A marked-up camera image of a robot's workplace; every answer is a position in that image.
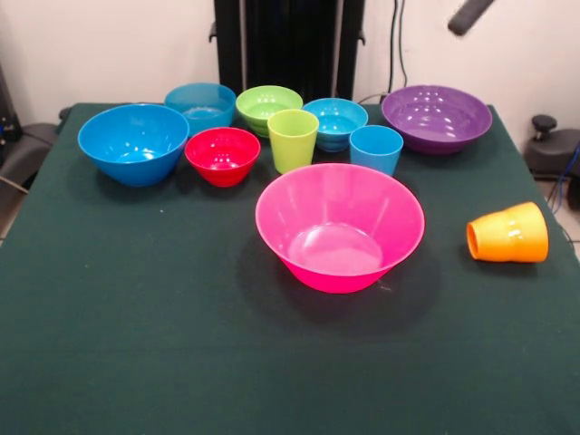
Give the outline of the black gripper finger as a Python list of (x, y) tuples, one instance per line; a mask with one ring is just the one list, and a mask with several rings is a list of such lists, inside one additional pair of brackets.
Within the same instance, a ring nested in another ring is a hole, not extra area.
[(485, 14), (494, 0), (467, 0), (448, 21), (448, 30), (456, 36), (464, 36)]

